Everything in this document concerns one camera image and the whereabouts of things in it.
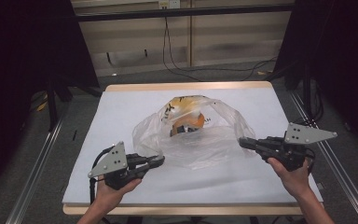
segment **human hand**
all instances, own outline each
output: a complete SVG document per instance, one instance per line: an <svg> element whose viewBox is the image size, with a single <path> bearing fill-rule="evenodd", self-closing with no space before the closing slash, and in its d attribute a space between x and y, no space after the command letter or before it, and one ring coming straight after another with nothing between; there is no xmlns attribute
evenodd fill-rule
<svg viewBox="0 0 358 224"><path fill-rule="evenodd" d="M304 161L303 166L289 172L284 166L274 158L268 158L268 163L272 166L275 173L281 179L284 188L295 198L308 193L310 182L308 180L308 162Z"/></svg>
<svg viewBox="0 0 358 224"><path fill-rule="evenodd" d="M105 185L104 181L99 181L94 202L77 224L98 223L107 213L118 206L124 194L133 191L141 182L142 179L134 179L123 188L115 190Z"/></svg>
<svg viewBox="0 0 358 224"><path fill-rule="evenodd" d="M118 206L124 194L133 191L141 182L142 179L134 179L123 188L116 190L105 185L103 180L98 181L97 195L94 202L100 209L108 213Z"/></svg>

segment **clear plastic bag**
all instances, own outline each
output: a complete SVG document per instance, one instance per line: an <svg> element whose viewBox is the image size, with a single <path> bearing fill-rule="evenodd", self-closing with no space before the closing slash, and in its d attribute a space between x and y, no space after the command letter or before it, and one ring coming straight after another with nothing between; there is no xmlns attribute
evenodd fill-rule
<svg viewBox="0 0 358 224"><path fill-rule="evenodd" d="M255 138L255 133L240 112L194 95L170 100L134 128L132 140L140 155L165 156L166 163L199 169L225 161L227 151L244 136Z"/></svg>

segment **metal bracket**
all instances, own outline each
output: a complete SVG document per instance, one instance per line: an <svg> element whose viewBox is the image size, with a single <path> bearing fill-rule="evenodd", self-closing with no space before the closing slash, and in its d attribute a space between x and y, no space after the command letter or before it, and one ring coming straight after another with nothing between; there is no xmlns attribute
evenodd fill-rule
<svg viewBox="0 0 358 224"><path fill-rule="evenodd" d="M307 145L337 136L337 133L331 133L320 129L314 129L309 126L289 123L287 126L286 134L284 136L284 141L287 144Z"/></svg>
<svg viewBox="0 0 358 224"><path fill-rule="evenodd" d="M124 143L119 142L109 153L89 172L88 177L92 178L97 175L104 175L114 171L126 169L127 156L124 149Z"/></svg>

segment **black curtain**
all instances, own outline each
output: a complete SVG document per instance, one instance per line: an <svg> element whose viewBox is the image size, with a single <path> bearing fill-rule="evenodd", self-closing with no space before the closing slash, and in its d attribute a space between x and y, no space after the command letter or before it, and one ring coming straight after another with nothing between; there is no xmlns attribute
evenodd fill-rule
<svg viewBox="0 0 358 224"><path fill-rule="evenodd" d="M74 16L69 0L0 1L0 173L48 80L55 91L99 86L78 23L65 19Z"/></svg>

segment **cable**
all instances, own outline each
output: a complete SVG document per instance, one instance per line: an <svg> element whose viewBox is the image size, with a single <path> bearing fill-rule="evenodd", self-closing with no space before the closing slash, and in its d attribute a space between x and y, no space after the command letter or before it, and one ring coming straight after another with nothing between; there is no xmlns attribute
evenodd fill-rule
<svg viewBox="0 0 358 224"><path fill-rule="evenodd" d="M173 72L170 68L168 68L167 64L165 63L165 46L166 46L166 41L165 41L165 39L166 39L167 36L168 36L168 44L169 44L170 57L171 57L172 64L173 64L173 66L174 66L176 69L178 69L178 70L180 70L180 71L183 71L183 72L196 72L196 71L247 72L247 71L252 71L251 74L250 74L248 77L246 77L246 78L244 78L244 79L241 80L241 81L244 81L244 80L246 80L246 79L248 79L249 77L252 76L252 74L253 74L253 72L255 71L255 69L260 68L260 67L266 65L267 63L275 62L275 61L276 61L275 59L277 58L277 57L273 57L273 58L271 58L271 59L269 59L269 60L267 60L267 61L263 61L263 62L257 63L257 64L256 64L255 66L253 66L252 68L247 68L247 69L231 69L231 68L195 68L195 69L183 69L183 68L180 68L180 67L178 67L178 66L176 65L176 63L175 63L175 61L173 60L173 57L172 57L172 45L171 45L170 29L169 29L169 27L168 27L168 20L167 20L167 18L165 18L164 46L163 46L163 50L162 50L162 58L163 58L162 61L163 61L164 65L165 65L165 67L166 67L170 72L172 72L173 74L176 74L176 75L178 75L178 76L190 77L190 78L195 79L195 80L197 80L197 81L202 81L202 80L199 80L199 79L197 79L197 78L195 78L195 77L191 77L191 76L188 76L188 75L185 75L185 74L175 73L175 72Z"/></svg>
<svg viewBox="0 0 358 224"><path fill-rule="evenodd" d="M163 45L163 48L162 48L162 62L164 63L164 66L167 68L168 71L170 71L171 73L177 75L177 76L182 76L182 77L189 77L191 79L194 79L196 81L199 81L199 82L202 82L202 80L196 78L196 77L191 77L191 76L188 76L188 75L185 75L185 74L181 74L181 73L175 73L173 72L173 70L171 70L167 64L165 63L165 39L166 39L166 36L167 36L167 33L168 33L168 40L169 40L169 44L170 44L170 54L171 54L171 59L172 59L172 53L171 53L171 38L170 38L170 31L168 29L168 23L167 23L167 18L165 18L165 32L164 32L164 45Z"/></svg>
<svg viewBox="0 0 358 224"><path fill-rule="evenodd" d="M275 217L275 219L271 222L271 224L275 224L280 217Z"/></svg>
<svg viewBox="0 0 358 224"><path fill-rule="evenodd" d="M100 160L100 158L108 153L112 148L114 148L115 146L109 147L104 149L95 159L94 163L92 164L92 169L98 164L98 161ZM102 181L104 179L101 180L97 180L95 178L90 178L89 179L89 204L92 204L95 200L95 183L98 181ZM106 217L103 217L101 219L101 221L103 221L105 224L110 224L109 220L106 219Z"/></svg>
<svg viewBox="0 0 358 224"><path fill-rule="evenodd" d="M312 169L313 169L313 165L315 164L316 154L312 149L310 149L308 147L306 148L306 150L309 150L312 153L312 155L310 155L310 154L306 155L306 157L310 158L310 164L308 166L308 175L310 175L310 173L312 172Z"/></svg>
<svg viewBox="0 0 358 224"><path fill-rule="evenodd" d="M309 125L313 124L314 122L319 121L323 117L324 104L322 102L321 89L320 89L319 85L317 85L317 84L316 84L316 91L315 91L313 100L314 100L315 111L314 111L314 113L311 112L311 114L309 115L310 116L309 120L303 120L302 118L298 118L295 121L293 121L293 123L309 126Z"/></svg>

